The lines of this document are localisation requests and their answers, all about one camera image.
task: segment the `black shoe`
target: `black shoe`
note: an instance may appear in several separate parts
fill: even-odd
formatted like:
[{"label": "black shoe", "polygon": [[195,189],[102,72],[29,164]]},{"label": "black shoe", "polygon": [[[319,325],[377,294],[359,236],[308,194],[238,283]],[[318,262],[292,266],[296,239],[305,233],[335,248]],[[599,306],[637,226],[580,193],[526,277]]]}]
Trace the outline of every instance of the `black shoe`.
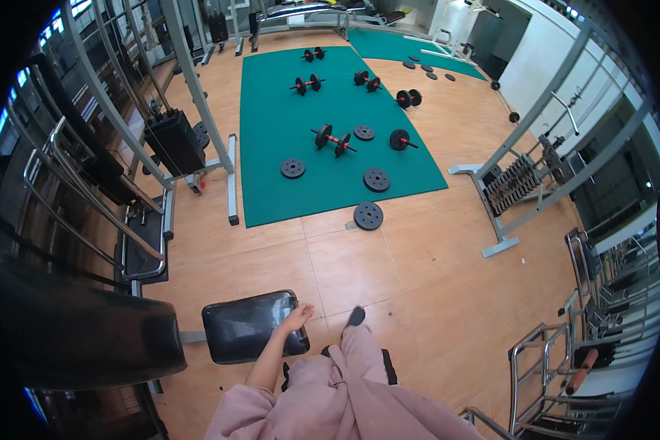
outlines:
[{"label": "black shoe", "polygon": [[361,324],[362,321],[364,321],[364,309],[361,308],[360,306],[357,306],[352,311],[352,315],[350,315],[350,319],[347,320],[347,325],[357,326]]}]

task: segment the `black leather pad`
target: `black leather pad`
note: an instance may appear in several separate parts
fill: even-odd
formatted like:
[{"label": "black leather pad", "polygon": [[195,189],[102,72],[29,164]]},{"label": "black leather pad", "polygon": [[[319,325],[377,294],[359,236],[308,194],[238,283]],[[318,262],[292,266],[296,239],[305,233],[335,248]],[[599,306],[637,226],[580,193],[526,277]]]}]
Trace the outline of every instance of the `black leather pad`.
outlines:
[{"label": "black leather pad", "polygon": [[[229,365],[256,360],[274,330],[298,306],[291,290],[206,305],[202,323],[208,340],[210,357],[216,364]],[[284,356],[304,354],[310,349],[305,328],[294,331],[286,339]]]}]

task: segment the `hand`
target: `hand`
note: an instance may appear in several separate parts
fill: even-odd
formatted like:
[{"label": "hand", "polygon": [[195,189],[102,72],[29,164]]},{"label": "hand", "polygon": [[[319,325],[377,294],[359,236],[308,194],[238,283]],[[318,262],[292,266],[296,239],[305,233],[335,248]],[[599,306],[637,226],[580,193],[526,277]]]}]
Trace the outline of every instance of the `hand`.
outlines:
[{"label": "hand", "polygon": [[299,304],[293,309],[289,316],[279,324],[279,329],[286,333],[299,330],[303,325],[313,317],[315,306],[310,304]]}]

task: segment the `person's arm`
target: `person's arm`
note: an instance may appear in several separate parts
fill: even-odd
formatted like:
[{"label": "person's arm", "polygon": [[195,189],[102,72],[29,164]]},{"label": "person's arm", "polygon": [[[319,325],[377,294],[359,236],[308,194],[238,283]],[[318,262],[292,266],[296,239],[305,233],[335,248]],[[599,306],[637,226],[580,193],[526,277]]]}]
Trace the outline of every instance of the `person's arm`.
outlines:
[{"label": "person's arm", "polygon": [[249,372],[245,385],[259,386],[273,393],[282,363],[283,345],[292,331],[299,330],[313,316],[315,307],[300,304],[272,332],[272,337]]}]

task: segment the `green floor mat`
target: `green floor mat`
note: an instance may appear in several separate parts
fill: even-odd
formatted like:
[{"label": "green floor mat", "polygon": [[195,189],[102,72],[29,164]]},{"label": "green floor mat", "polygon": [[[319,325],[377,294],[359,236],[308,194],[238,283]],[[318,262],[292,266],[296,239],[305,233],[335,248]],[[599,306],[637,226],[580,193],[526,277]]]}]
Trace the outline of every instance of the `green floor mat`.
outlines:
[{"label": "green floor mat", "polygon": [[434,51],[438,50],[430,43],[408,40],[403,38],[403,35],[392,32],[363,29],[352,29],[349,36],[350,43],[357,49],[357,52],[359,52],[362,58],[410,61],[408,56],[414,55],[420,58],[420,62],[416,64],[427,64],[428,66],[464,73],[465,75],[486,81],[484,75],[480,74],[474,66],[437,55],[423,54],[420,51],[422,48]]},{"label": "green floor mat", "polygon": [[[388,91],[368,93],[366,86],[354,84],[355,72],[369,70],[364,61],[351,47],[326,49],[325,59],[312,63],[301,58],[303,49],[244,58],[240,161],[247,227],[448,187]],[[305,96],[289,90],[296,77],[309,81],[313,73],[326,79],[318,92],[310,86]],[[347,151],[336,158],[331,142],[318,150],[310,129],[324,123],[333,125],[335,137],[351,133],[350,145],[357,153]],[[374,139],[357,139],[357,125],[373,128]],[[407,130],[411,142],[420,147],[393,150],[388,138],[397,128]],[[295,180],[282,176],[281,164],[287,158],[303,161],[305,174]],[[364,172],[373,167],[389,174],[387,191],[375,193],[365,187]]]}]

